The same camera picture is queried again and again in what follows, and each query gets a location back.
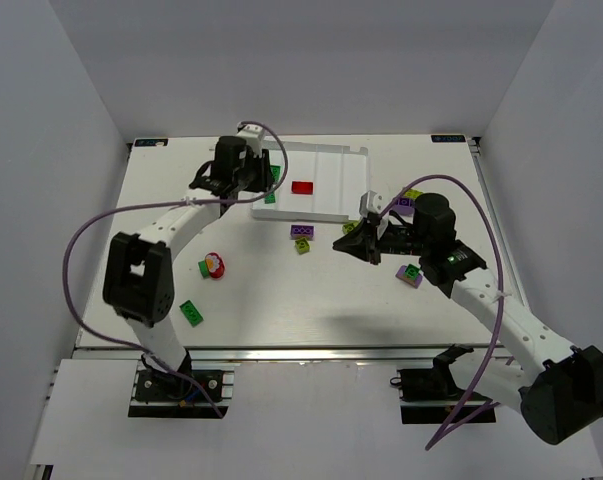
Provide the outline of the green 2x4 brick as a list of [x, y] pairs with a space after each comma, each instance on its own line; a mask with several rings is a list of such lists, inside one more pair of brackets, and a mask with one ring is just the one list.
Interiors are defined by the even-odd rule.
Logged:
[[277, 183], [280, 179], [281, 167], [278, 165], [271, 165], [270, 170], [272, 173], [273, 181]]

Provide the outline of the red 2x4 brick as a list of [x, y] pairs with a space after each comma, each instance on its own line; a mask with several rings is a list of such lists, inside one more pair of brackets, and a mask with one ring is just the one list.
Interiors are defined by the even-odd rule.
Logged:
[[293, 181], [291, 183], [291, 193], [295, 195], [312, 195], [314, 193], [314, 184], [310, 181]]

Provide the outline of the red flower brick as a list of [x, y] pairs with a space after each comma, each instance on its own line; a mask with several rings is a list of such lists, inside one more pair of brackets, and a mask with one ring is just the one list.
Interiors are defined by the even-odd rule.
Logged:
[[208, 253], [202, 260], [202, 275], [205, 278], [220, 279], [225, 274], [225, 264], [216, 252]]

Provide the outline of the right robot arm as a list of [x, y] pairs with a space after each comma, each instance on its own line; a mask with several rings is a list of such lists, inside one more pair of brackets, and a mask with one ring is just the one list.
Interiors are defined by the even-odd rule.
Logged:
[[550, 445], [603, 417], [603, 352], [577, 347], [505, 295], [485, 260], [457, 239], [456, 215], [444, 196], [420, 195], [411, 223], [382, 218], [382, 198], [373, 191], [362, 195], [359, 210], [359, 223], [334, 242], [334, 250], [373, 265], [384, 254], [418, 257], [428, 282], [487, 329], [497, 329], [514, 358], [511, 365], [490, 361], [474, 383], [482, 356], [450, 347], [433, 361], [435, 391], [452, 395], [471, 388], [520, 413]]

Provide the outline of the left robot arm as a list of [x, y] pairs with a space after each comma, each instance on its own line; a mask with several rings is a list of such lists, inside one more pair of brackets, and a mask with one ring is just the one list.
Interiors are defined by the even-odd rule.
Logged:
[[220, 219], [243, 191], [264, 194], [274, 179], [264, 130], [246, 124], [218, 139], [213, 160], [195, 174], [185, 204], [170, 208], [145, 228], [117, 233], [110, 242], [103, 300], [124, 318], [158, 372], [186, 372], [188, 352], [169, 313], [175, 299], [173, 263], [208, 225]]

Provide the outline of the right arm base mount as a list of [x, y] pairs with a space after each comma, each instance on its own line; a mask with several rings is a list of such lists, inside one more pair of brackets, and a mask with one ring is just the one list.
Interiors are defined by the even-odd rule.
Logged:
[[453, 345], [435, 356], [427, 368], [397, 371], [389, 383], [399, 391], [403, 425], [436, 425], [447, 418], [464, 393], [455, 384], [450, 365], [473, 352], [472, 347]]

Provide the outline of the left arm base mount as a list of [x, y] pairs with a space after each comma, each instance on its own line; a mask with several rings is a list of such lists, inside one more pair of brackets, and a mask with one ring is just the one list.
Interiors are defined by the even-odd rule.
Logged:
[[200, 385], [154, 372], [137, 362], [128, 417], [144, 419], [212, 419], [227, 413], [233, 396], [234, 370], [193, 362], [190, 376]]

